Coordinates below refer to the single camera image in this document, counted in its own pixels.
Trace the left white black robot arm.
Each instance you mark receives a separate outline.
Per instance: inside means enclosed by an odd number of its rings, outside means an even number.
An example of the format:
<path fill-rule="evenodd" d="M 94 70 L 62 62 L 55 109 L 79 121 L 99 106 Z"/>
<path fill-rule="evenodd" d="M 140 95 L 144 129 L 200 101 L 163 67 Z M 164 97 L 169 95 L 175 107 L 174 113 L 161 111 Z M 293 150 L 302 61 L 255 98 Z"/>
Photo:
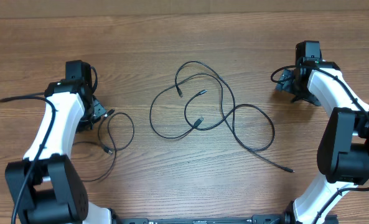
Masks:
<path fill-rule="evenodd" d="M 44 91 L 45 113 L 31 147 L 21 161 L 8 163 L 5 179 L 15 223 L 118 223 L 110 208 L 88 199 L 71 160 L 77 132 L 92 128 L 105 114 L 94 96 L 95 69 L 81 60 L 65 64 L 65 78 Z"/>

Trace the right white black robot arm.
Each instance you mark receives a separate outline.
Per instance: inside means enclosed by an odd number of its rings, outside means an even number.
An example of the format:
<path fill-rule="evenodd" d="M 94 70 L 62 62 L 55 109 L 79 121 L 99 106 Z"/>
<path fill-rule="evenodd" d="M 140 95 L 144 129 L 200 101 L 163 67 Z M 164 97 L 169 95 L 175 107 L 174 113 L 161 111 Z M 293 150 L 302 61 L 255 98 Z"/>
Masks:
<path fill-rule="evenodd" d="M 306 191 L 266 223 L 338 223 L 329 212 L 348 192 L 369 192 L 369 105 L 346 84 L 318 41 L 296 45 L 294 65 L 279 68 L 276 89 L 322 106 L 329 121 L 317 150 L 318 173 Z"/>

